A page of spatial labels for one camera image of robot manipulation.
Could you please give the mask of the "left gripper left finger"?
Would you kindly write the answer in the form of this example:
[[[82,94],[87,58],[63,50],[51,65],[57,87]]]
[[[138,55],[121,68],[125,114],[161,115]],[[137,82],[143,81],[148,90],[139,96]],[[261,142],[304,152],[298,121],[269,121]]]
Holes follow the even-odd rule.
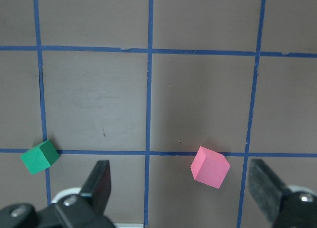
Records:
[[[86,199],[97,215],[103,215],[111,194],[109,160],[97,161],[79,195]]]

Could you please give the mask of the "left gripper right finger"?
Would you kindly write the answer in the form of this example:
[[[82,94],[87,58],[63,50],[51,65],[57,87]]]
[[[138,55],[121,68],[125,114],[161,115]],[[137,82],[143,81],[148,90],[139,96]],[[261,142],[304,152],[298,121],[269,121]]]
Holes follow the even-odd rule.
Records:
[[[248,189],[267,220],[276,220],[289,188],[262,159],[250,161]]]

